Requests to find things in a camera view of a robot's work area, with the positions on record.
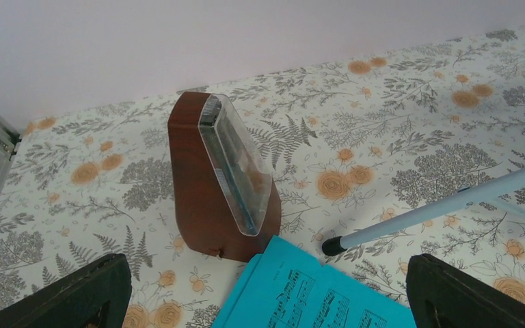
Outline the brown wooden metronome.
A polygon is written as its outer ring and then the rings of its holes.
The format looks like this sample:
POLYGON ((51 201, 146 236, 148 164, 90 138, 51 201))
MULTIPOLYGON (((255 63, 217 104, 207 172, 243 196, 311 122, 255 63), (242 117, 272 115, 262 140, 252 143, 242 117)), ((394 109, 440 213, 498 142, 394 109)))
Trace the brown wooden metronome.
POLYGON ((182 93, 167 121, 175 218, 192 250, 247 262, 262 253, 278 235, 282 216, 280 196, 271 172, 270 200, 259 235, 240 233, 198 130, 200 113, 209 94, 182 93))

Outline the light blue music stand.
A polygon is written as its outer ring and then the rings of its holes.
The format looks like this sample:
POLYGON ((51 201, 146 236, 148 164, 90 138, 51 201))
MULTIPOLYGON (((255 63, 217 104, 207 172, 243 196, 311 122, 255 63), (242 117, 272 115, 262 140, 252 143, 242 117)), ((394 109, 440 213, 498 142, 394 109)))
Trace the light blue music stand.
POLYGON ((524 187, 525 168, 491 179, 475 187, 459 189, 453 195, 403 213, 389 221, 376 223, 348 235, 327 239, 321 245, 321 250, 326 256, 337 256, 351 247, 372 241, 380 236, 389 235, 481 202, 505 210, 513 215, 518 215, 525 220, 525 210, 523 208, 500 199, 501 195, 519 191, 524 187))

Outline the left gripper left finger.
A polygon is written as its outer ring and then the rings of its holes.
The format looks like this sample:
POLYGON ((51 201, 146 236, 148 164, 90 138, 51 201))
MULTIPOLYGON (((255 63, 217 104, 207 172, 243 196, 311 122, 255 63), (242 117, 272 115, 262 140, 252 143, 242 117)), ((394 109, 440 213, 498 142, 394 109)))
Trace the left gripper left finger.
POLYGON ((0 310, 0 327, 121 327, 131 298, 124 254, 107 254, 0 310))

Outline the blue sheet music page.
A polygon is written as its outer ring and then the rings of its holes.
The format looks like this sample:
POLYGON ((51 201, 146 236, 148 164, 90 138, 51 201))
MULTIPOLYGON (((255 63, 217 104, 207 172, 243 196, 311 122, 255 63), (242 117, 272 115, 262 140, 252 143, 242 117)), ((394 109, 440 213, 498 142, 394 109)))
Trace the blue sheet music page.
POLYGON ((214 327, 415 327, 411 310, 275 236, 245 266, 214 327))

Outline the floral patterned table mat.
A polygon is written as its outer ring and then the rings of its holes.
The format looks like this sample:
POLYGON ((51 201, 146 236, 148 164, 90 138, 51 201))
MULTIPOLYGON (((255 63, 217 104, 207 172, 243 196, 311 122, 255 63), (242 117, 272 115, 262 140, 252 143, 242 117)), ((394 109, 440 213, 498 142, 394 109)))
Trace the floral patterned table mat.
MULTIPOLYGON (((227 95, 273 170, 281 235, 321 242, 525 167, 525 27, 204 86, 227 95)), ((174 217, 178 94, 33 121, 0 195, 0 310, 113 252, 126 327, 210 327, 243 270, 174 217)), ((525 303, 525 221, 481 204, 321 260, 407 303, 429 252, 525 303)))

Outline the clear plastic metronome cover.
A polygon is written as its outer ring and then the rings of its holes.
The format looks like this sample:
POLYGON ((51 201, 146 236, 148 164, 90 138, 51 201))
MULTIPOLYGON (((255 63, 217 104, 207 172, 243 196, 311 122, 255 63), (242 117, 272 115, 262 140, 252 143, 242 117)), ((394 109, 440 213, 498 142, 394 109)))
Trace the clear plastic metronome cover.
POLYGON ((240 233, 259 235, 270 200, 271 170, 229 97, 207 96, 198 130, 240 233))

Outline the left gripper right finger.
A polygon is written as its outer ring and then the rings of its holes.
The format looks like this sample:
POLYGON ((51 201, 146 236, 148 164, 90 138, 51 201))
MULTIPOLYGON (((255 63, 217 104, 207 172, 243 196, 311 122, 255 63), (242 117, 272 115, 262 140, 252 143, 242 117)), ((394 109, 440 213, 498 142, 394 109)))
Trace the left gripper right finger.
POLYGON ((408 262, 406 292, 417 327, 525 327, 525 304, 431 254, 408 262))

